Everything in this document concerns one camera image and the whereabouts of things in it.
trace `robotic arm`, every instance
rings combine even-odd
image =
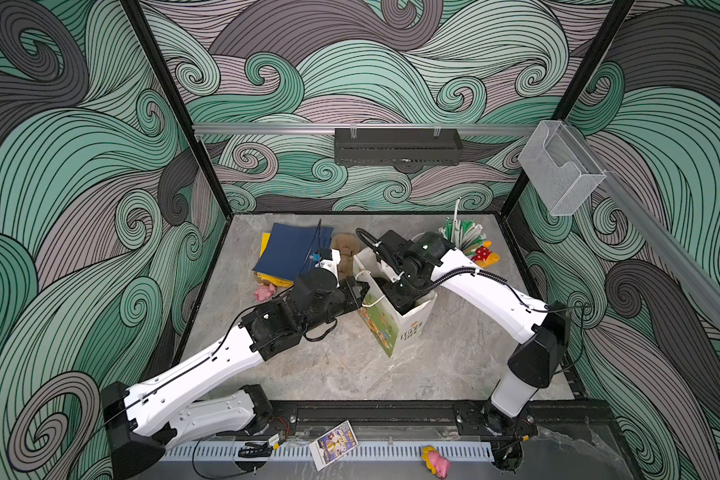
[[[518,415],[539,388],[549,385],[568,342],[570,322],[547,312],[541,300],[519,293],[506,280],[485,272],[442,236],[427,232],[417,241],[390,230],[380,240],[358,229],[390,277],[382,289],[400,312],[436,286],[444,286],[486,312],[519,345],[491,395],[486,412],[497,433]],[[305,338],[319,341],[336,328],[336,317],[362,306],[369,285],[348,277],[337,283],[337,250],[321,249],[316,267],[298,276],[290,291],[254,307],[239,324],[203,351],[144,382],[121,382],[101,392],[115,480],[129,478],[157,462],[166,449],[221,431],[248,435],[266,427],[272,407],[260,386],[195,402],[237,373],[269,360]],[[330,324],[321,336],[308,336]]]

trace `pink plush toy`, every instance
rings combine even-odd
[[[422,458],[427,463],[427,468],[437,475],[440,480],[448,476],[448,470],[451,469],[451,461],[440,456],[433,447],[422,448]]]
[[[253,293],[256,295],[256,299],[259,302],[264,302],[272,298],[272,295],[275,294],[277,291],[277,287],[273,284],[269,283],[269,285],[259,285],[259,288],[256,289],[256,292]]]

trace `blue folder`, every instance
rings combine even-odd
[[[264,253],[253,271],[293,282],[298,275],[314,267],[312,255],[321,247],[330,247],[331,235],[331,226],[320,226],[318,232],[316,226],[274,224]]]

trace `white mesh basket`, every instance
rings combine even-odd
[[[605,179],[584,137],[560,120],[542,120],[519,161],[552,216],[573,215]]]

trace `wave pattern wallpaper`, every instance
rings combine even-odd
[[[141,4],[198,123],[536,124],[551,117],[611,2]],[[204,137],[237,211],[442,211],[458,197],[463,209],[497,210],[525,140],[464,140],[459,166],[395,169],[339,167],[329,136]]]
[[[570,122],[720,285],[720,2],[626,20]],[[551,217],[532,188],[511,226],[571,355],[647,478],[720,479],[720,331],[603,191]]]
[[[0,480],[111,476],[224,218],[118,0],[0,0]]]

